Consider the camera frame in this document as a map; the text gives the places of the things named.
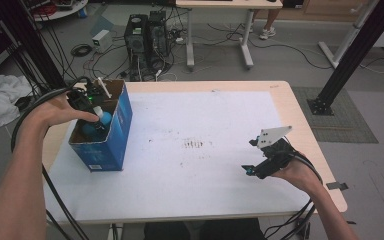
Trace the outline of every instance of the hand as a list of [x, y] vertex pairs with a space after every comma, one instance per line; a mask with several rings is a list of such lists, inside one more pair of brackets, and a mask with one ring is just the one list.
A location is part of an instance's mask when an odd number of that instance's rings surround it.
[[28, 123], [41, 123], [43, 127], [51, 127], [74, 119], [96, 122], [99, 117], [88, 112], [73, 109], [67, 101], [67, 92], [36, 107], [24, 120]]
[[322, 187], [316, 174], [297, 159], [292, 159], [286, 168], [275, 172], [272, 177], [285, 179], [298, 189], [310, 194]]

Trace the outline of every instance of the desk leg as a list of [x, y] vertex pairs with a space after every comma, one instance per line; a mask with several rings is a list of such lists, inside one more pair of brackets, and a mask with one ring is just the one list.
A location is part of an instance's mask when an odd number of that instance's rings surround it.
[[251, 21], [252, 21], [252, 15], [254, 14], [253, 9], [248, 10], [247, 19], [246, 19], [246, 25], [245, 25], [245, 35], [243, 38], [240, 38], [240, 44], [242, 48], [242, 53], [245, 58], [245, 63], [248, 69], [254, 66], [254, 63], [252, 62], [251, 54], [249, 53], [248, 49], [248, 37], [249, 37], [249, 29], [251, 27]]
[[188, 38], [186, 39], [186, 59], [187, 66], [192, 71], [193, 67], [195, 66], [192, 40], [192, 9], [188, 9]]

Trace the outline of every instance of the cardboard box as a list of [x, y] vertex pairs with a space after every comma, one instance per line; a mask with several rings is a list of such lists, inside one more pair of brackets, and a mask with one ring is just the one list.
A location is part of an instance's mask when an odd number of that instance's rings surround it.
[[111, 98], [105, 97], [101, 108], [111, 113], [108, 135], [93, 142], [82, 132], [84, 121], [77, 121], [68, 143], [90, 171], [121, 171], [132, 120], [132, 107], [123, 80], [104, 80]]

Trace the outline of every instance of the shoe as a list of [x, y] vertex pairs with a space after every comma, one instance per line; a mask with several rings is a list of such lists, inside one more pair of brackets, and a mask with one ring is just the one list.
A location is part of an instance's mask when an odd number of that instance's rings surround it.
[[276, 35], [276, 30], [274, 29], [274, 27], [270, 27], [270, 30], [266, 30], [263, 28], [263, 31], [260, 34], [260, 39], [267, 40], [269, 39], [269, 37], [273, 37], [274, 35]]
[[[244, 30], [245, 30], [245, 26], [246, 26], [245, 23], [242, 23], [242, 24], [241, 24], [241, 27], [242, 27], [242, 29], [244, 29]], [[252, 32], [254, 32], [254, 23], [251, 23], [251, 27], [249, 28], [249, 33], [252, 33]]]

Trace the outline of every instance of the person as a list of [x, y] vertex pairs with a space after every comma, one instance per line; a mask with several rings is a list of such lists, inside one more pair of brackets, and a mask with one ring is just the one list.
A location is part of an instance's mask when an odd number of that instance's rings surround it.
[[[259, 35], [259, 38], [261, 40], [267, 40], [269, 37], [273, 37], [276, 35], [276, 29], [272, 27], [274, 21], [276, 20], [277, 16], [279, 15], [281, 8], [278, 9], [269, 9], [268, 10], [268, 15], [267, 15], [267, 21], [266, 24], [263, 26], [263, 29], [261, 30], [261, 33]], [[250, 32], [253, 32], [254, 30], [254, 21], [255, 18], [257, 17], [257, 14], [261, 11], [261, 9], [255, 9], [254, 14], [252, 15], [252, 20], [251, 20], [251, 28]]]
[[[46, 238], [41, 176], [43, 139], [49, 127], [73, 119], [99, 120], [96, 115], [72, 109], [66, 95], [61, 94], [34, 109], [21, 124], [11, 162], [0, 184], [0, 239]], [[358, 239], [307, 166], [292, 160], [273, 177], [285, 179], [311, 197], [330, 240]]]

